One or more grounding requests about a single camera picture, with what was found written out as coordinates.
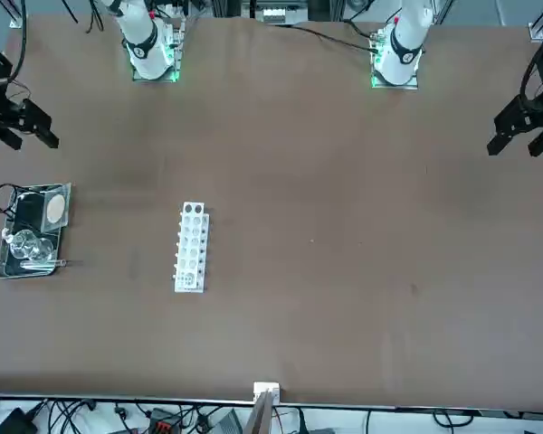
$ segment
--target cable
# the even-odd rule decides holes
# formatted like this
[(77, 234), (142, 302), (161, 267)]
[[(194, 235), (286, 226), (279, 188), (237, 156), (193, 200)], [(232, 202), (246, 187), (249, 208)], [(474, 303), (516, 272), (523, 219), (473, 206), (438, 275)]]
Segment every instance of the cable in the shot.
[[(10, 197), (14, 197), (14, 201), (13, 202), (8, 202), (8, 206), (6, 206), (5, 208), (2, 208), (0, 206), (0, 214), (4, 214), (6, 216), (6, 218), (8, 220), (10, 220), (11, 222), (14, 221), (14, 217), (15, 217), (15, 213), (14, 213), (14, 206), (16, 205), (16, 201), (18, 200), (18, 196), (20, 196), (20, 192), (27, 192), (27, 193), (36, 193), (36, 194), (39, 194), (38, 192), (34, 191), (34, 190), (31, 190), (29, 188), (26, 188), (26, 187), (22, 187), (20, 185), (16, 185), (16, 184), (10, 184), (10, 183), (4, 183), (4, 184), (0, 184), (0, 190), (4, 187), (12, 187), (13, 188), (13, 193), (10, 193)], [(32, 230), (35, 230), (35, 228), (33, 227), (32, 224), (30, 224), (29, 222), (25, 222), (23, 221), (22, 219), (20, 219), (20, 223), (23, 225), (23, 226), (26, 226), (28, 229), (32, 229)]]
[(74, 434), (81, 434), (81, 431), (77, 428), (77, 426), (72, 421), (72, 417), (84, 405), (84, 403), (83, 402), (78, 402), (77, 405), (72, 410), (70, 410), (70, 407), (72, 406), (72, 404), (69, 407), (67, 407), (65, 402), (57, 402), (56, 403), (56, 406), (58, 408), (60, 408), (61, 405), (64, 408), (64, 412), (65, 412), (65, 416), (66, 416), (66, 419), (65, 419), (64, 423), (61, 426), (61, 431), (60, 431), (61, 434), (64, 434), (64, 432), (66, 431), (66, 428), (67, 428), (67, 426), (69, 424), (71, 425), (71, 429), (72, 429), (72, 432)]
[(34, 407), (32, 407), (30, 410), (26, 412), (26, 417), (29, 420), (34, 420), (36, 416), (38, 416), (38, 413), (40, 413), (43, 408), (46, 406), (46, 403), (48, 400), (42, 400), (39, 403), (37, 403)]
[[(438, 420), (437, 415), (438, 415), (439, 412), (448, 420), (449, 423), (442, 423), (442, 422), (440, 422)], [(436, 424), (439, 427), (450, 429), (451, 434), (454, 433), (455, 428), (462, 428), (462, 427), (466, 427), (468, 425), (471, 425), (472, 421), (474, 420), (474, 416), (469, 416), (469, 417), (470, 417), (470, 419), (466, 420), (465, 422), (453, 423), (453, 421), (451, 420), (451, 417), (449, 416), (449, 413), (448, 413), (447, 410), (438, 410), (438, 409), (436, 409), (436, 410), (433, 411), (433, 419), (436, 422)]]
[(364, 12), (367, 12), (368, 9), (370, 9), (370, 6), (375, 2), (376, 0), (368, 0), (368, 3), (366, 3), (366, 6), (364, 6), (362, 9), (360, 9), (358, 12), (352, 15), (351, 18), (349, 18), (349, 21), (352, 21), (354, 18), (359, 16), (360, 14), (363, 14)]
[(366, 428), (365, 428), (365, 434), (368, 434), (368, 423), (370, 422), (370, 415), (372, 414), (372, 410), (368, 410), (366, 413)]
[(275, 416), (278, 418), (278, 425), (280, 425), (280, 431), (281, 431), (281, 434), (283, 434), (283, 425), (281, 424), (280, 413), (278, 413), (278, 409), (276, 409), (275, 407), (273, 408), (273, 412), (275, 413)]
[(304, 417), (303, 410), (298, 407), (298, 413), (300, 415), (300, 429), (298, 430), (299, 434), (310, 434), (308, 427), (306, 426), (306, 418)]
[(14, 17), (14, 15), (12, 15), (12, 12), (10, 12), (10, 9), (8, 9), (6, 7), (6, 5), (2, 2), (2, 0), (0, 0), (0, 5), (2, 5), (2, 7), (4, 8), (4, 10), (10, 15), (10, 18), (13, 20), (13, 21), (16, 21), (16, 18)]
[(72, 20), (74, 21), (75, 24), (78, 24), (79, 23), (79, 20), (76, 19), (76, 16), (74, 16), (74, 12), (72, 11), (71, 7), (69, 6), (68, 3), (66, 3), (66, 0), (61, 0), (62, 1), (62, 4), (64, 5), (64, 7), (66, 8), (67, 12), (69, 13), (69, 15), (71, 16)]
[(224, 407), (223, 405), (220, 405), (214, 408), (213, 410), (209, 411), (207, 414), (202, 414), (201, 411), (199, 411), (199, 409), (195, 409), (195, 411), (197, 412), (197, 421), (195, 422), (194, 427), (189, 432), (187, 432), (187, 434), (191, 434), (194, 431), (197, 431), (199, 434), (207, 434), (209, 431), (211, 431), (214, 428), (209, 425), (209, 416), (214, 414), (216, 411), (219, 411), (223, 407)]
[(6, 79), (0, 79), (0, 86), (4, 84), (10, 84), (18, 77), (22, 65), (24, 64), (24, 57), (26, 56), (26, 37), (28, 34), (28, 29), (26, 25), (26, 0), (20, 0), (21, 6), (21, 17), (22, 17), (22, 42), (20, 44), (20, 55), (18, 56), (18, 63), (14, 67), (14, 71), (10, 74), (10, 77)]
[(129, 434), (131, 434), (133, 431), (129, 426), (127, 425), (127, 422), (125, 422), (125, 419), (127, 418), (127, 412), (122, 407), (119, 407), (119, 404), (115, 402), (115, 414), (119, 416), (120, 422), (123, 424), (123, 427), (127, 430)]
[(332, 41), (332, 42), (336, 42), (336, 43), (341, 43), (342, 45), (346, 45), (347, 47), (352, 47), (352, 48), (356, 48), (358, 50), (362, 50), (364, 52), (372, 52), (374, 54), (378, 54), (378, 50), (374, 49), (374, 48), (370, 48), (370, 47), (364, 47), (362, 45), (356, 45), (355, 43), (352, 43), (352, 42), (346, 42), (346, 41), (342, 41), (341, 39), (337, 39), (337, 38), (334, 38), (332, 36), (328, 36), (327, 34), (324, 34), (324, 33), (320, 33), (320, 32), (316, 32), (315, 30), (311, 30), (311, 29), (307, 29), (305, 27), (298, 27), (296, 25), (281, 25), (281, 27), (286, 27), (286, 28), (289, 28), (289, 29), (297, 29), (297, 30), (302, 30), (303, 32), (307, 32), (307, 33), (311, 33), (311, 34), (315, 34), (316, 36), (319, 36), (320, 38), (324, 38), (328, 41)]
[(144, 410), (141, 408), (140, 405), (138, 405), (138, 402), (135, 401), (135, 405), (137, 406), (137, 408), (140, 410), (141, 413), (143, 413), (145, 415), (145, 417), (147, 419), (151, 419), (151, 414), (152, 414), (152, 411), (151, 410)]
[(392, 15), (390, 15), (388, 18), (386, 18), (385, 23), (386, 24), (390, 23), (390, 20), (392, 20), (396, 16), (396, 14), (398, 14), (400, 11), (402, 11), (402, 7), (399, 7), (396, 12), (394, 12)]
[(28, 87), (25, 84), (21, 83), (18, 80), (13, 80), (11, 84), (14, 84), (15, 86), (18, 86), (19, 88), (22, 88), (23, 90), (20, 90), (19, 92), (16, 92), (16, 93), (13, 93), (9, 97), (7, 97), (8, 99), (14, 98), (14, 97), (24, 93), (25, 91), (28, 92), (28, 96), (27, 96), (28, 99), (32, 97), (33, 93), (30, 91), (30, 89), (28, 89)]
[(444, 23), (444, 19), (446, 18), (446, 15), (451, 12), (451, 8), (453, 7), (454, 0), (446, 0), (446, 3), (444, 4), (443, 10), (436, 16), (436, 23), (437, 25), (441, 25)]
[(89, 0), (90, 4), (90, 23), (89, 28), (86, 31), (86, 34), (90, 33), (92, 31), (92, 25), (96, 22), (97, 27), (99, 28), (99, 31), (104, 32), (105, 30), (105, 24), (102, 22), (102, 17), (100, 16), (99, 9), (97, 8), (97, 5), (94, 3), (94, 0)]
[(22, 16), (22, 43), (20, 45), (20, 56), (18, 57), (18, 63), (14, 68), (14, 72), (8, 77), (7, 83), (12, 83), (18, 77), (22, 65), (24, 63), (24, 56), (26, 55), (26, 35), (28, 34), (28, 29), (26, 28), (26, 0), (20, 0), (20, 9)]
[(505, 416), (507, 416), (507, 419), (523, 419), (523, 417), (525, 416), (525, 411), (519, 411), (519, 416), (513, 416), (512, 414), (510, 414), (508, 411), (503, 411), (503, 414)]

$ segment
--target black cable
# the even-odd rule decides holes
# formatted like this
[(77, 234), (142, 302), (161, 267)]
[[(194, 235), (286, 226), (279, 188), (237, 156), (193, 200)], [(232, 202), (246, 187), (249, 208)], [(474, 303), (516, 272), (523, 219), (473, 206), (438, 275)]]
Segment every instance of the black cable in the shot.
[[(11, 222), (14, 221), (14, 206), (16, 205), (16, 201), (18, 200), (18, 196), (21, 194), (20, 192), (28, 192), (28, 193), (36, 193), (36, 194), (39, 194), (37, 192), (35, 192), (34, 190), (31, 190), (29, 188), (26, 188), (26, 187), (22, 187), (20, 185), (16, 185), (16, 184), (10, 184), (10, 183), (4, 183), (4, 184), (0, 184), (0, 190), (4, 187), (12, 187), (13, 190), (14, 190), (14, 195), (10, 194), (11, 197), (14, 197), (14, 201), (13, 202), (9, 202), (8, 203), (8, 206), (6, 206), (5, 208), (2, 208), (0, 206), (0, 214), (4, 214), (6, 216), (6, 218), (8, 220), (10, 220)], [(20, 220), (20, 223), (27, 227), (28, 229), (33, 229), (33, 230), (36, 230), (36, 228), (33, 227), (32, 224), (30, 224), (29, 222), (25, 222), (23, 220)]]
[[(199, 434), (207, 434), (208, 432), (210, 432), (214, 427), (209, 426), (209, 416), (214, 414), (216, 411), (219, 411), (223, 407), (224, 407), (223, 405), (219, 405), (213, 410), (209, 411), (207, 414), (202, 414), (201, 411), (199, 411), (199, 409), (195, 409), (195, 411), (197, 412), (197, 420), (195, 421), (194, 427), (190, 431), (188, 431), (186, 434), (192, 434), (194, 431), (197, 431)], [(207, 429), (199, 428), (201, 426), (200, 420), (205, 421), (207, 425)]]
[(72, 11), (71, 7), (69, 6), (68, 3), (66, 3), (66, 0), (61, 0), (62, 1), (62, 4), (64, 5), (64, 7), (66, 8), (67, 12), (69, 13), (69, 15), (71, 16), (72, 20), (74, 21), (75, 24), (78, 24), (79, 23), (79, 20), (76, 19), (76, 16), (74, 16), (74, 12)]
[(368, 33), (362, 32), (356, 24), (352, 23), (351, 20), (344, 20), (344, 23), (352, 27), (352, 30), (354, 30), (354, 32), (358, 33), (360, 36), (370, 39), (370, 35)]
[(372, 414), (372, 410), (368, 410), (366, 413), (366, 429), (365, 434), (368, 434), (368, 423), (370, 422), (370, 415)]
[(346, 42), (346, 41), (342, 41), (341, 39), (337, 39), (337, 38), (334, 38), (332, 36), (328, 36), (327, 34), (324, 34), (324, 33), (320, 33), (320, 32), (316, 32), (315, 30), (311, 30), (311, 29), (307, 29), (305, 27), (298, 27), (296, 25), (291, 25), (291, 24), (286, 24), (286, 25), (280, 25), (280, 27), (286, 27), (286, 28), (289, 28), (289, 29), (296, 29), (296, 30), (302, 30), (303, 32), (307, 32), (307, 33), (311, 33), (311, 34), (315, 34), (316, 36), (319, 36), (320, 38), (324, 38), (328, 41), (332, 41), (332, 42), (336, 42), (336, 43), (341, 43), (342, 45), (346, 45), (348, 47), (352, 47), (352, 48), (356, 48), (358, 50), (362, 50), (362, 51), (365, 51), (365, 52), (372, 52), (374, 54), (378, 54), (378, 50), (374, 49), (374, 48), (370, 48), (370, 47), (364, 47), (362, 45), (356, 45), (355, 43), (352, 43), (352, 42)]
[(153, 414), (153, 412), (151, 410), (145, 410), (143, 409), (139, 404), (138, 402), (135, 401), (135, 405), (137, 406), (137, 408), (140, 410), (141, 413), (143, 413), (145, 415), (145, 417), (147, 419), (151, 419), (151, 414)]
[(8, 9), (6, 7), (6, 5), (4, 3), (2, 3), (2, 0), (0, 0), (0, 5), (2, 5), (2, 7), (4, 8), (4, 10), (10, 15), (10, 18), (13, 20), (13, 21), (16, 21), (16, 18), (14, 17), (14, 15), (12, 15), (12, 12), (10, 12), (10, 9)]
[(119, 404), (117, 402), (115, 402), (115, 414), (117, 414), (117, 416), (119, 416), (119, 419), (121, 421), (121, 423), (123, 424), (123, 427), (125, 427), (125, 429), (127, 430), (127, 432), (129, 434), (132, 434), (132, 429), (129, 428), (129, 426), (127, 425), (127, 422), (125, 422), (125, 419), (127, 418), (127, 412), (125, 411), (125, 409), (119, 407)]
[(105, 30), (105, 24), (102, 22), (102, 17), (100, 16), (99, 9), (97, 8), (97, 5), (94, 3), (94, 0), (89, 0), (90, 5), (90, 23), (89, 28), (87, 29), (86, 33), (90, 33), (92, 31), (92, 25), (94, 23), (97, 24), (97, 27), (99, 28), (99, 31), (104, 32)]
[(298, 407), (298, 413), (300, 415), (300, 429), (298, 430), (299, 434), (310, 434), (308, 427), (306, 426), (306, 418), (304, 417), (303, 410)]
[(22, 69), (22, 65), (24, 64), (24, 57), (26, 56), (26, 37), (28, 34), (28, 29), (26, 25), (26, 0), (20, 0), (20, 6), (20, 15), (22, 17), (22, 42), (20, 44), (20, 55), (18, 56), (18, 63), (16, 63), (14, 71), (10, 74), (10, 77), (6, 79), (5, 83), (4, 79), (0, 79), (0, 85), (10, 84), (14, 80), (16, 80), (18, 74), (20, 73), (20, 70)]
[(43, 410), (43, 408), (46, 406), (47, 403), (48, 403), (48, 400), (40, 401), (34, 407), (32, 407), (30, 410), (26, 412), (26, 417), (29, 420), (34, 420), (36, 416), (38, 416), (38, 413), (40, 413)]
[(396, 10), (396, 12), (394, 12), (392, 15), (390, 15), (388, 18), (386, 18), (385, 23), (386, 23), (386, 24), (390, 23), (390, 20), (392, 20), (392, 19), (396, 16), (396, 14), (398, 14), (400, 11), (402, 11), (402, 7), (399, 7), (399, 8)]
[(56, 403), (56, 406), (59, 408), (59, 410), (62, 410), (66, 416), (66, 419), (64, 420), (64, 423), (61, 426), (60, 434), (64, 434), (69, 424), (74, 434), (81, 434), (81, 431), (77, 428), (77, 426), (72, 421), (72, 417), (79, 410), (79, 408), (82, 407), (82, 405), (84, 405), (82, 402), (78, 402), (77, 405), (74, 407), (74, 409), (70, 410), (70, 407), (72, 406), (72, 404), (69, 407), (67, 407), (65, 402), (61, 401), (61, 402)]
[(451, 12), (451, 8), (453, 7), (454, 0), (446, 0), (446, 3), (444, 4), (443, 9), (441, 12), (436, 16), (436, 23), (437, 25), (441, 25), (444, 23), (444, 19), (446, 18), (446, 15)]
[[(48, 412), (48, 433), (49, 433), (49, 434), (52, 433), (52, 429), (56, 426), (56, 424), (57, 424), (58, 421), (61, 419), (61, 417), (62, 417), (62, 416), (65, 416), (65, 417), (67, 416), (67, 413), (64, 412), (64, 411), (62, 411), (60, 405), (58, 405), (59, 402), (61, 402), (61, 401), (59, 401), (59, 400), (53, 400), (53, 401), (52, 401), (52, 407), (51, 407), (51, 409), (50, 409), (49, 412)], [(73, 402), (73, 403), (69, 406), (69, 409), (70, 409), (73, 405), (78, 406), (78, 405), (80, 405), (80, 402)], [(58, 415), (58, 417), (54, 420), (54, 422), (51, 423), (51, 421), (52, 421), (52, 411), (54, 410), (54, 406), (56, 406), (56, 407), (61, 411), (61, 413), (60, 413), (60, 414)]]
[[(442, 414), (448, 420), (449, 423), (440, 422), (438, 420), (438, 414), (439, 413)], [(469, 419), (466, 420), (465, 422), (454, 423), (453, 420), (451, 420), (451, 417), (449, 416), (449, 413), (448, 413), (447, 410), (438, 410), (437, 409), (437, 410), (433, 411), (433, 419), (434, 419), (434, 421), (436, 422), (436, 424), (439, 427), (450, 429), (451, 434), (453, 434), (455, 428), (462, 428), (462, 427), (466, 427), (468, 425), (471, 425), (472, 421), (474, 420), (474, 416), (469, 416)]]
[(503, 411), (503, 414), (507, 416), (507, 419), (523, 419), (525, 416), (525, 411), (519, 411), (519, 416), (513, 416), (508, 411)]
[(281, 417), (280, 417), (280, 413), (278, 412), (278, 409), (276, 407), (274, 407), (273, 412), (275, 413), (275, 417), (278, 418), (278, 425), (280, 425), (281, 434), (284, 434), (283, 425), (281, 423)]
[(363, 14), (364, 12), (367, 12), (368, 9), (370, 9), (370, 6), (375, 2), (376, 0), (368, 0), (368, 3), (366, 3), (366, 6), (364, 6), (362, 9), (360, 9), (358, 12), (352, 15), (351, 18), (349, 18), (349, 21), (352, 21), (354, 18), (359, 16), (360, 14)]

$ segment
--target glassware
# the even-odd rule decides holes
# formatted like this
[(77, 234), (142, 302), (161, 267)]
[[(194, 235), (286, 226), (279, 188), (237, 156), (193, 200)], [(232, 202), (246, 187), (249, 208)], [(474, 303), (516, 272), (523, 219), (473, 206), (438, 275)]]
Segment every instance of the glassware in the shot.
[(54, 250), (50, 240), (36, 237), (29, 229), (22, 229), (15, 235), (3, 232), (3, 238), (9, 244), (12, 256), (17, 259), (44, 262), (51, 258)]

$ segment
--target table surface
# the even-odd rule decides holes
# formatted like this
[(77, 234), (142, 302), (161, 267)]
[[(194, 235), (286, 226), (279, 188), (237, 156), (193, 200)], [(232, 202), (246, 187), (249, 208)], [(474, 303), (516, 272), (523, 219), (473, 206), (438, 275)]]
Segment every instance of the table surface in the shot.
[[(29, 25), (61, 145), (0, 146), (0, 183), (73, 183), (75, 263), (0, 280), (0, 391), (543, 410), (543, 156), (485, 150), (525, 29), (434, 27), (402, 91), (246, 19), (199, 21), (175, 85), (130, 82), (110, 20)], [(171, 280), (187, 200), (212, 216), (202, 295)]]

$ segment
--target tray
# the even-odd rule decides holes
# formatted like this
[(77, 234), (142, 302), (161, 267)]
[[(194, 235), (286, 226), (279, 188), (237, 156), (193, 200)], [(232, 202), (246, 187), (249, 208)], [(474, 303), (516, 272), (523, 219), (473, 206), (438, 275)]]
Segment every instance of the tray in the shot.
[[(31, 185), (25, 188), (36, 192), (48, 191), (60, 187), (61, 184), (45, 184)], [(56, 231), (42, 233), (40, 232), (44, 196), (42, 194), (33, 194), (24, 192), (16, 196), (16, 192), (12, 191), (10, 203), (14, 203), (14, 220), (6, 217), (4, 227), (15, 234), (21, 229), (31, 229), (38, 238), (47, 238), (52, 242), (53, 251), (52, 259), (58, 259), (58, 250), (62, 241), (62, 228)], [(51, 269), (23, 269), (20, 267), (20, 262), (25, 259), (17, 259), (10, 253), (10, 249), (6, 241), (0, 242), (0, 278), (36, 278), (40, 276), (48, 276), (53, 274), (56, 267)]]

